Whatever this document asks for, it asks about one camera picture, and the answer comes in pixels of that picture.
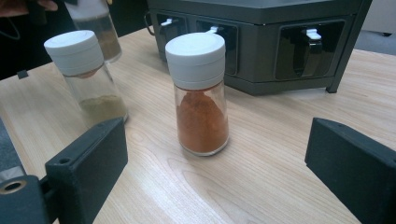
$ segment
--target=ground spice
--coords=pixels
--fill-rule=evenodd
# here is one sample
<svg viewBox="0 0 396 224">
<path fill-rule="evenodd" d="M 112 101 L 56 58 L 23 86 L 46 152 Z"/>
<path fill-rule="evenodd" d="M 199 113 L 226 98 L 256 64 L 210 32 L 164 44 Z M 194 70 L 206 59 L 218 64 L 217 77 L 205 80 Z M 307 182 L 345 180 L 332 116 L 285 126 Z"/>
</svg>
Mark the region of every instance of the ground spice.
<svg viewBox="0 0 396 224">
<path fill-rule="evenodd" d="M 197 153 L 221 148 L 228 140 L 228 118 L 203 91 L 188 91 L 177 106 L 180 144 Z"/>
</svg>

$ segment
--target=table surface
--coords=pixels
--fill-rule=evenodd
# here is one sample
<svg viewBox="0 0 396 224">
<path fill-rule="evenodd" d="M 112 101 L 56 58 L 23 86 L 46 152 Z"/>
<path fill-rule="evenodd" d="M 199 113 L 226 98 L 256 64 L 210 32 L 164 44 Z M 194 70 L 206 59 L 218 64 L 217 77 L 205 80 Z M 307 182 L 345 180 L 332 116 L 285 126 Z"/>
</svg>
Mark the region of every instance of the table surface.
<svg viewBox="0 0 396 224">
<path fill-rule="evenodd" d="M 313 117 L 396 148 L 396 57 L 354 50 L 336 94 L 250 96 L 226 87 L 230 142 L 196 157 L 177 141 L 173 82 L 155 38 L 120 38 L 109 69 L 127 104 L 129 162 L 95 223 L 358 223 L 306 167 Z M 53 63 L 0 82 L 0 116 L 27 174 L 87 131 Z"/>
</svg>

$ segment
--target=white lid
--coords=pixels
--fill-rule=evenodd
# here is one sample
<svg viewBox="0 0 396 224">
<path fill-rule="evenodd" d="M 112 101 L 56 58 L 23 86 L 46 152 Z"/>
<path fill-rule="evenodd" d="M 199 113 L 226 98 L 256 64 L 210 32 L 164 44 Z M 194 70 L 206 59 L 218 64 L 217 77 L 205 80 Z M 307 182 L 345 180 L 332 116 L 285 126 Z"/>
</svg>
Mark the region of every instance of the white lid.
<svg viewBox="0 0 396 224">
<path fill-rule="evenodd" d="M 176 86 L 201 90 L 223 80 L 225 47 L 220 35 L 181 35 L 169 41 L 165 51 L 169 72 Z"/>
<path fill-rule="evenodd" d="M 57 35 L 47 40 L 44 47 L 65 76 L 91 71 L 101 66 L 104 61 L 93 31 L 80 30 Z"/>
<path fill-rule="evenodd" d="M 77 5 L 64 4 L 73 20 L 84 20 L 108 14 L 106 0 L 78 0 Z"/>
</svg>

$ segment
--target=spice jar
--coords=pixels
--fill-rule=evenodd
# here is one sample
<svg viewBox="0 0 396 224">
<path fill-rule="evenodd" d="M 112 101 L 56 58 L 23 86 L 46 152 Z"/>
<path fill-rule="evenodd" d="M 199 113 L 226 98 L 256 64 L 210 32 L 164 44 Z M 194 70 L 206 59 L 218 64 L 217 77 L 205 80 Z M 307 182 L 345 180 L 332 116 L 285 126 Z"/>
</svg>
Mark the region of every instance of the spice jar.
<svg viewBox="0 0 396 224">
<path fill-rule="evenodd" d="M 77 5 L 64 4 L 78 30 L 95 32 L 105 62 L 115 62 L 122 50 L 106 0 L 78 0 Z"/>
<path fill-rule="evenodd" d="M 57 35 L 44 47 L 64 75 L 89 127 L 106 119 L 127 119 L 127 109 L 93 31 Z"/>
<path fill-rule="evenodd" d="M 224 39 L 207 33 L 181 35 L 165 51 L 175 84 L 178 141 L 195 155 L 213 155 L 229 139 Z"/>
</svg>

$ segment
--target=hand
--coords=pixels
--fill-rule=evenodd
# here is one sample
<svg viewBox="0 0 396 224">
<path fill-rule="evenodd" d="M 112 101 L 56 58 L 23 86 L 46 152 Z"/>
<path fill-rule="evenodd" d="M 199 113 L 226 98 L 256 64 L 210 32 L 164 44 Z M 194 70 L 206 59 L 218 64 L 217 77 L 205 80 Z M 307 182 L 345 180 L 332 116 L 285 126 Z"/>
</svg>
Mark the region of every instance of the hand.
<svg viewBox="0 0 396 224">
<path fill-rule="evenodd" d="M 0 17 L 14 17 L 28 14 L 26 1 L 29 0 L 0 0 Z M 37 0 L 37 3 L 47 11 L 58 10 L 58 5 L 51 0 Z"/>
</svg>

